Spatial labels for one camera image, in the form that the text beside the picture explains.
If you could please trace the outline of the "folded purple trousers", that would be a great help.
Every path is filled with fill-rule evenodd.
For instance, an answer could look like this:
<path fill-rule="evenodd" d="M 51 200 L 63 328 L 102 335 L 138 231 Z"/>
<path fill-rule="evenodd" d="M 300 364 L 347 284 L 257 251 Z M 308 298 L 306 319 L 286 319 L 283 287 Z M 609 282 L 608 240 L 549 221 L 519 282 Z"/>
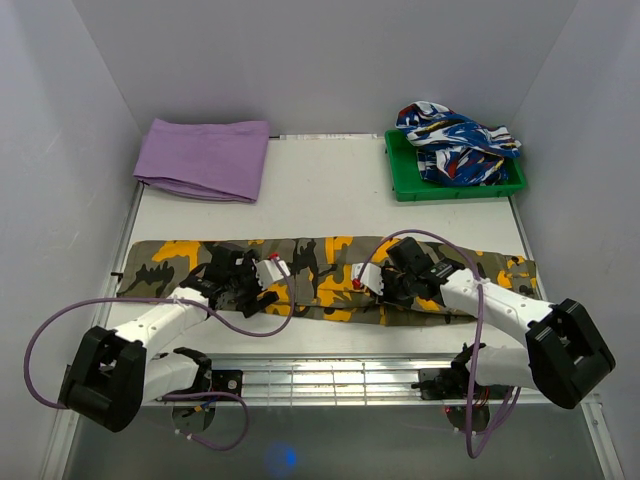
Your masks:
<path fill-rule="evenodd" d="M 142 142 L 134 177 L 186 198 L 254 203 L 269 138 L 266 121 L 177 124 L 155 119 Z"/>

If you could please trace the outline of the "blue white patterned garment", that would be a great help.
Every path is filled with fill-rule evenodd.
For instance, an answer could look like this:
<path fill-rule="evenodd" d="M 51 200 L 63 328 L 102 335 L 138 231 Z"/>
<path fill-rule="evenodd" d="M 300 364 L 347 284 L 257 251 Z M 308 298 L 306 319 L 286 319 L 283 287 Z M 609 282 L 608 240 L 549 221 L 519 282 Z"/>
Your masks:
<path fill-rule="evenodd" d="M 485 126 L 437 103 L 411 103 L 395 127 L 415 147 L 421 179 L 445 187 L 504 183 L 507 162 L 520 156 L 521 142 L 506 126 Z"/>

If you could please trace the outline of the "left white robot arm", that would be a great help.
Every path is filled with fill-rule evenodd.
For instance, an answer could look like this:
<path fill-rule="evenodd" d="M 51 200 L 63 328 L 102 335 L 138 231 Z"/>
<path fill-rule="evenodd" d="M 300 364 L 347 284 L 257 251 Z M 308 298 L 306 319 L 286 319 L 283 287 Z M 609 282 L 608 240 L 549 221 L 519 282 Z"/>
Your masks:
<path fill-rule="evenodd" d="M 289 279 L 288 266 L 277 254 L 260 259 L 254 250 L 215 247 L 209 262 L 194 267 L 145 314 L 84 334 L 65 372 L 60 403 L 119 432 L 149 401 L 167 395 L 205 397 L 214 384 L 211 359 L 169 344 L 224 306 L 244 317 L 254 315 L 278 300 L 271 286 Z"/>

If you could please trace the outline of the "green plastic bin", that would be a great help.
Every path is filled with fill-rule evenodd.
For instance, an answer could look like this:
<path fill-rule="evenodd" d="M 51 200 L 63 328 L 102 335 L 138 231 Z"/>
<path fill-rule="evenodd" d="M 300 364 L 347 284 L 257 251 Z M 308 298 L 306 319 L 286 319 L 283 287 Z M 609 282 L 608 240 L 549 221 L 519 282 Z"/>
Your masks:
<path fill-rule="evenodd" d="M 506 181 L 489 186 L 447 187 L 424 181 L 419 174 L 416 148 L 398 130 L 384 134 L 391 178 L 399 202 L 506 198 L 527 187 L 519 160 L 508 160 Z"/>

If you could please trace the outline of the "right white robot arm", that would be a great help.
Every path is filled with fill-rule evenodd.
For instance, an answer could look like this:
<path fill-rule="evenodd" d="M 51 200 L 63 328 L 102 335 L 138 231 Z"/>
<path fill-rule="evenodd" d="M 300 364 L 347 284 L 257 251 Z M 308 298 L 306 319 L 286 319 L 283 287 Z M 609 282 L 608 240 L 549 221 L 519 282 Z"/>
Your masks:
<path fill-rule="evenodd" d="M 382 298 L 406 305 L 433 300 L 489 324 L 518 341 L 516 348 L 483 342 L 466 346 L 449 367 L 417 383 L 432 398 L 474 397 L 485 387 L 535 389 L 555 405 L 575 408 L 616 367 L 585 307 L 572 299 L 552 304 L 477 280 L 455 260 L 434 262 L 407 237 L 387 251 Z"/>

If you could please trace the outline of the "camouflage cargo trousers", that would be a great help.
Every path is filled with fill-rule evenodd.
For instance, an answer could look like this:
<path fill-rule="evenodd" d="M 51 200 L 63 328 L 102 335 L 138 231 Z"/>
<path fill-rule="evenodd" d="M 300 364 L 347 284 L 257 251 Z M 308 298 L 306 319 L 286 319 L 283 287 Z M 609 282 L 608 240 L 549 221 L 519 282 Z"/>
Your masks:
<path fill-rule="evenodd" d="M 351 267 L 366 257 L 379 266 L 390 265 L 387 249 L 391 241 L 372 236 L 229 240 L 224 247 L 257 253 L 259 259 L 277 253 L 294 276 L 295 294 L 283 283 L 272 286 L 279 299 L 266 313 L 279 316 L 382 326 L 435 326 L 471 321 L 461 311 L 447 309 L 433 300 L 416 299 L 407 306 L 382 305 L 371 293 L 357 290 Z M 165 298 L 196 267 L 208 263 L 219 247 L 217 241 L 146 240 L 129 250 L 117 291 L 124 298 Z M 536 299 L 537 271 L 534 261 L 522 256 L 477 250 L 454 251 L 434 241 L 423 241 L 421 249 L 433 261 L 475 263 L 479 274 L 492 282 Z"/>

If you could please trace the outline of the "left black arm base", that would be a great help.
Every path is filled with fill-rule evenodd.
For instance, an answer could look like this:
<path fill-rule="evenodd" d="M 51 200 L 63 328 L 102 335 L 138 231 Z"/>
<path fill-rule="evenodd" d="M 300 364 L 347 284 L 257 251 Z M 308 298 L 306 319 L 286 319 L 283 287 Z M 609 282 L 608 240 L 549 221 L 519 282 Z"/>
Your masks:
<path fill-rule="evenodd" d="M 242 370 L 208 370 L 198 374 L 197 386 L 200 392 L 222 392 L 242 396 Z"/>

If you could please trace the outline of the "aluminium front rail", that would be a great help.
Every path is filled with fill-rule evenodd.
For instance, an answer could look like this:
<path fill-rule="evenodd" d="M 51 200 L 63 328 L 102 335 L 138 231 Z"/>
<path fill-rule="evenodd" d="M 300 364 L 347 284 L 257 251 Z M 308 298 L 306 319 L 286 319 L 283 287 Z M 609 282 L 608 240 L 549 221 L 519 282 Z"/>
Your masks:
<path fill-rule="evenodd" d="M 260 407 L 404 405 L 423 400 L 411 388 L 420 369 L 450 365 L 433 359 L 212 360 L 196 350 L 177 348 L 154 356 L 146 366 L 133 363 L 131 368 L 132 374 L 114 393 L 87 397 L 62 391 L 56 407 L 87 415 L 114 400 L 130 416 L 142 406 L 169 402 L 200 409 L 216 402 Z M 200 392 L 198 374 L 208 370 L 242 370 L 242 396 Z"/>

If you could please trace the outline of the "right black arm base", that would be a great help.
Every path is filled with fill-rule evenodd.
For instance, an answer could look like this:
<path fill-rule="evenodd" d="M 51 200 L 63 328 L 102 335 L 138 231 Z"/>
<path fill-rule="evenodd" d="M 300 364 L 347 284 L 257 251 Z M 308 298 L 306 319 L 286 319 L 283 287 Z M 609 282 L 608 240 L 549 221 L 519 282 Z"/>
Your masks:
<path fill-rule="evenodd" d="M 418 371 L 418 381 L 411 388 L 418 390 L 423 400 L 466 399 L 468 396 L 469 373 L 453 368 L 428 368 Z M 472 399 L 497 400 L 503 398 L 508 391 L 507 386 L 474 384 Z"/>

